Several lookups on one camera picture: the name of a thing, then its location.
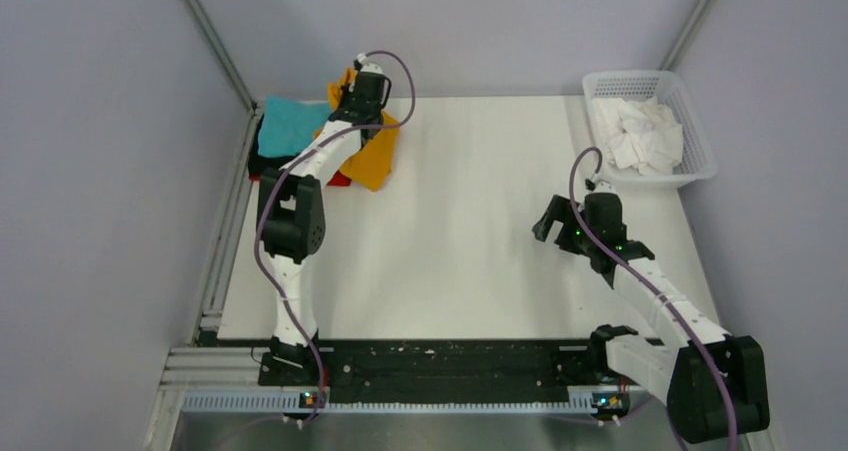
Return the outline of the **orange t shirt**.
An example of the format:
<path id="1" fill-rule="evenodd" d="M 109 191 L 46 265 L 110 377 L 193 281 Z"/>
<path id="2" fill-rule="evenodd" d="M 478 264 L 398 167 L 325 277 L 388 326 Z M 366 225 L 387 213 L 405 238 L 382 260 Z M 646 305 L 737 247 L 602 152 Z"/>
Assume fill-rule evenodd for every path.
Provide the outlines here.
<path id="1" fill-rule="evenodd" d="M 329 98 L 329 90 L 339 83 L 352 67 L 345 70 L 342 77 L 336 83 L 327 85 L 328 104 L 333 111 Z M 378 191 L 385 184 L 392 171 L 392 163 L 399 137 L 400 128 L 388 128 L 373 131 L 374 136 L 366 142 L 362 149 L 348 158 L 336 172 L 340 172 L 370 191 Z"/>

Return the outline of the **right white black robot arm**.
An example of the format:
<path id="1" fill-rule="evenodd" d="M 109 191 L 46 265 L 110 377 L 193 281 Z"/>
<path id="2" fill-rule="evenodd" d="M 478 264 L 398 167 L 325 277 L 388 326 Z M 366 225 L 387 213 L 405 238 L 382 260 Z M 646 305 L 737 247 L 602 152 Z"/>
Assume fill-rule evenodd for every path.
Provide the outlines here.
<path id="1" fill-rule="evenodd" d="M 667 277 L 655 254 L 627 235 L 623 205 L 595 190 L 581 203 L 551 198 L 532 233 L 590 268 L 648 323 L 655 346 L 628 326 L 602 325 L 590 337 L 586 368 L 600 383 L 620 375 L 666 408 L 673 430 L 690 444 L 765 431 L 771 424 L 765 358 L 751 336 L 734 336 L 704 315 Z"/>

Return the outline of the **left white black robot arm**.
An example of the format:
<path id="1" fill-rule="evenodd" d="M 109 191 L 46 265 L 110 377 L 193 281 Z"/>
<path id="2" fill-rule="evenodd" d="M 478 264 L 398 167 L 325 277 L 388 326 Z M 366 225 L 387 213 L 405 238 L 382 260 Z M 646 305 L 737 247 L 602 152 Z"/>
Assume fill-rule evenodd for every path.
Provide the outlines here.
<path id="1" fill-rule="evenodd" d="M 341 165 L 379 132 L 390 79 L 365 67 L 341 87 L 319 134 L 291 162 L 259 181 L 254 252 L 276 292 L 276 323 L 262 357 L 262 385 L 322 384 L 318 328 L 302 289 L 307 259 L 320 249 L 326 220 L 323 189 Z"/>

